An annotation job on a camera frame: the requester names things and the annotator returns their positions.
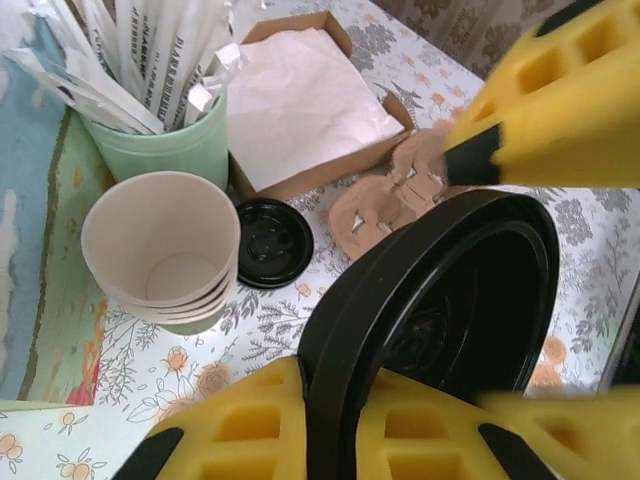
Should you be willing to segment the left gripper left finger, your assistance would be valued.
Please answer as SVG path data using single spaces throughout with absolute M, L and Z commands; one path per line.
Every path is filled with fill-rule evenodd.
M 303 378 L 285 357 L 157 424 L 120 479 L 312 479 Z M 381 372 L 360 417 L 358 479 L 635 479 L 639 390 L 470 405 Z

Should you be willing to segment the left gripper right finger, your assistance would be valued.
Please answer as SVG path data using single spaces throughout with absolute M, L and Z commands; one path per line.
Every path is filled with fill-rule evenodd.
M 442 171 L 450 185 L 638 187 L 638 1 L 574 1 L 523 34 L 448 134 Z

